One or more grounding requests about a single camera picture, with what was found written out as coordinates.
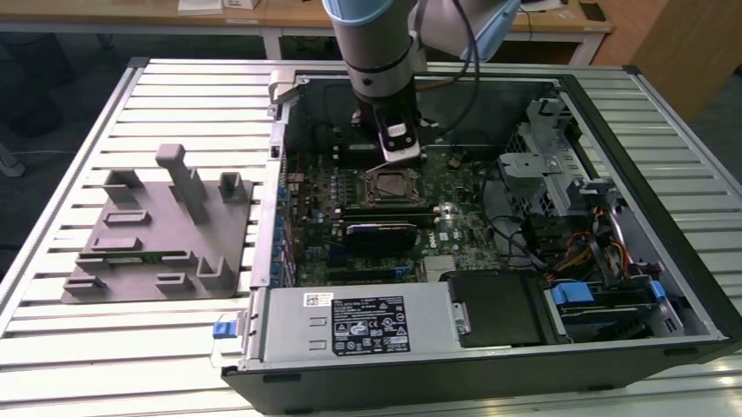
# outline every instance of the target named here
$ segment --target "sticker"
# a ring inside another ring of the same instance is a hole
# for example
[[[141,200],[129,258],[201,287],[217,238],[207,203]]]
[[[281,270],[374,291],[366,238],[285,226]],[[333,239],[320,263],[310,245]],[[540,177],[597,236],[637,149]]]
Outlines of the sticker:
[[[333,300],[332,305],[332,345],[338,356],[410,352],[404,297],[350,298]]]
[[[305,293],[305,307],[329,307],[333,293]]]

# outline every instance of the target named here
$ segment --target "gray post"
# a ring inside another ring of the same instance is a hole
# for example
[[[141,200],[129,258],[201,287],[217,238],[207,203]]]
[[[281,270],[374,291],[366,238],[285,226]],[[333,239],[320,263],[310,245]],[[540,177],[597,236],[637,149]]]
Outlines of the gray post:
[[[158,165],[167,169],[173,178],[173,185],[178,190],[190,218],[195,224],[209,221],[209,213],[205,208],[205,184],[198,175],[194,175],[186,163],[186,148],[181,144],[163,144],[158,149],[155,160]]]

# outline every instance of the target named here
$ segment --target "table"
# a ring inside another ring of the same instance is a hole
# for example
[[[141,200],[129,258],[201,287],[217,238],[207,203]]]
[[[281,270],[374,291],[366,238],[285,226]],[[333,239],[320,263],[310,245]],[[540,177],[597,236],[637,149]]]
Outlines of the table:
[[[0,2],[0,30],[95,34],[254,35],[262,36],[267,58],[282,58],[283,36],[334,36],[321,0],[262,0],[255,10],[226,9],[222,15],[179,16],[178,0],[6,0]],[[585,18],[578,0],[545,13],[524,13],[509,41],[577,43],[572,64],[589,65],[614,30],[609,22]]]
[[[282,36],[334,36],[332,19],[320,0],[270,0],[263,16],[263,40],[269,59],[281,59]],[[578,0],[544,13],[518,13],[506,40],[520,42],[578,43],[572,65],[590,65],[605,35],[614,31],[609,22],[589,21]]]
[[[344,65],[151,60],[126,71],[0,284],[5,416],[261,417],[215,368],[238,360],[239,343],[227,340],[219,348],[222,360],[211,354],[213,323],[249,306],[250,272],[243,272],[239,296],[230,300],[70,306],[59,303],[59,297],[107,199],[101,186],[111,169],[135,168],[143,180],[165,179],[166,172],[155,167],[157,148],[163,142],[179,142],[203,179],[211,179],[219,167],[230,167],[243,178],[262,180],[259,157],[269,152],[271,132],[266,122],[270,73],[282,69],[342,70]],[[454,69],[456,64],[430,65],[433,72]],[[570,72],[578,78],[729,297],[742,305],[742,188],[646,79],[618,67],[488,64],[482,70]],[[588,158],[604,172],[596,150],[585,146]],[[246,266],[253,262],[261,209],[255,202],[258,223],[247,230]],[[600,393],[461,401],[344,415],[526,417],[536,409],[537,414],[557,417],[736,415],[740,398],[733,389],[742,387],[741,375],[742,362],[732,355]]]

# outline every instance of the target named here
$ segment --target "wooden table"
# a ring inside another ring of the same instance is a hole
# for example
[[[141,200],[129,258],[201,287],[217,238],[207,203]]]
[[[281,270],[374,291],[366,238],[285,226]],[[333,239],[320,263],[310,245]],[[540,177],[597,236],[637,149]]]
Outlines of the wooden table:
[[[520,13],[509,41],[577,43],[570,63],[590,64],[609,22],[589,21],[578,0],[545,13]],[[282,36],[333,36],[321,0],[262,0],[255,10],[179,16],[178,0],[0,0],[0,31],[97,34],[258,35],[269,59],[281,59]]]
[[[333,36],[332,20],[321,0],[270,0],[262,24],[270,59],[281,59],[282,36]],[[614,31],[609,22],[588,20],[578,0],[544,13],[518,13],[508,40],[578,43],[570,64],[590,65],[605,35]]]

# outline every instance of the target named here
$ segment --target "motherboard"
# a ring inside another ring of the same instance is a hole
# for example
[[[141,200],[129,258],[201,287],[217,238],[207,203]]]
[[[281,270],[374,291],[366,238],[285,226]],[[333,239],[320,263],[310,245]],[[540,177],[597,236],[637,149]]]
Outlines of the motherboard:
[[[450,148],[394,168],[338,159],[298,155],[287,176],[299,287],[438,281],[441,272],[500,267],[484,162]]]

